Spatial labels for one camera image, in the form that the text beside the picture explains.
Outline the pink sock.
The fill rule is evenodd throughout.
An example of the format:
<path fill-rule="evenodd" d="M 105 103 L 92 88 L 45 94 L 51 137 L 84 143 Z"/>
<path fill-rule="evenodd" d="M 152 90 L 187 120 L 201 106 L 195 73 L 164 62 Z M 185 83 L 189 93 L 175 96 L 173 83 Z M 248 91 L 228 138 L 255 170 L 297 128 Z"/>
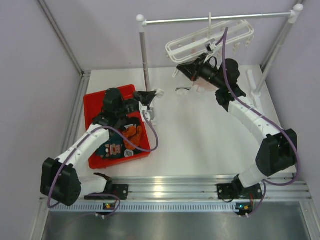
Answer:
<path fill-rule="evenodd" d="M 202 53 L 192 63 L 191 88 L 198 92 L 212 92 L 215 87 L 211 85 L 209 80 L 213 76 L 214 68 L 217 66 L 217 60 L 209 53 Z"/>

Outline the white sock with stripes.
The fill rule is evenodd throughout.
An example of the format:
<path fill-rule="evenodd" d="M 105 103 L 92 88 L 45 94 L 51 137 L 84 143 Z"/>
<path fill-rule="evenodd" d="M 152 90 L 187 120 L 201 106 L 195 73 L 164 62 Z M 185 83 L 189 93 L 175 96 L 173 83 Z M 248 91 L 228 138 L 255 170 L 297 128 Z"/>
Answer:
<path fill-rule="evenodd" d="M 178 96 L 186 96 L 191 90 L 191 87 L 177 87 L 175 93 Z"/>

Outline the white plastic clip hanger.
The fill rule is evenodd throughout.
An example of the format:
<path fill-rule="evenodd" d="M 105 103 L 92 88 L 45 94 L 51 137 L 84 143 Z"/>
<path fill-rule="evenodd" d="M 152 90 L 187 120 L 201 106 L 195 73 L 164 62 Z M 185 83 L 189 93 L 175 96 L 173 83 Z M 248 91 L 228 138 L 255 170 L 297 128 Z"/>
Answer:
<path fill-rule="evenodd" d="M 208 53 L 207 43 L 216 43 L 217 49 L 214 53 L 208 53 L 211 57 L 220 59 L 222 57 L 222 37 L 228 28 L 226 46 L 232 49 L 236 55 L 238 50 L 247 47 L 254 38 L 254 28 L 245 19 L 227 20 L 218 23 L 210 23 L 207 28 L 196 31 L 181 38 L 172 40 L 165 45 L 165 55 L 176 65 L 195 60 L 199 55 Z"/>

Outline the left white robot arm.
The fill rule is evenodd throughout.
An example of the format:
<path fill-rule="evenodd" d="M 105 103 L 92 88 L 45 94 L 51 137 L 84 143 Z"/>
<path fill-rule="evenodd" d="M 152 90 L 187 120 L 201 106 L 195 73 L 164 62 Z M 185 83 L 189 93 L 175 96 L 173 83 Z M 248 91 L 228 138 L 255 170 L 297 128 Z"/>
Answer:
<path fill-rule="evenodd" d="M 100 113 L 93 118 L 85 134 L 67 151 L 57 158 L 47 158 L 42 165 L 40 192 L 58 204 L 72 206 L 80 196 L 99 195 L 103 199 L 113 194 L 113 186 L 105 175 L 94 174 L 90 181 L 78 177 L 76 167 L 87 161 L 96 150 L 111 137 L 119 136 L 124 143 L 138 151 L 150 153 L 151 148 L 141 148 L 134 143 L 134 136 L 126 137 L 122 130 L 128 124 L 128 115 L 137 113 L 143 118 L 155 97 L 164 92 L 155 88 L 152 91 L 135 91 L 132 98 L 124 99 L 120 89 L 105 91 Z"/>

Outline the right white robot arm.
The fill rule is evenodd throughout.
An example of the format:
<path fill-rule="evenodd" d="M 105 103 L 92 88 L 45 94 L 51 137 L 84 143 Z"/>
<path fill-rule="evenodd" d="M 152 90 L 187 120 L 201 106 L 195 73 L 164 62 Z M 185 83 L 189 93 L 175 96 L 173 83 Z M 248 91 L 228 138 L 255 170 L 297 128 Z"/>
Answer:
<path fill-rule="evenodd" d="M 228 58 L 217 67 L 206 61 L 206 57 L 204 53 L 176 68 L 192 82 L 203 79 L 216 87 L 218 104 L 238 119 L 260 145 L 255 163 L 232 181 L 234 194 L 243 199 L 252 192 L 252 187 L 261 181 L 298 164 L 297 134 L 292 129 L 280 128 L 250 103 L 238 86 L 240 71 L 234 59 Z"/>

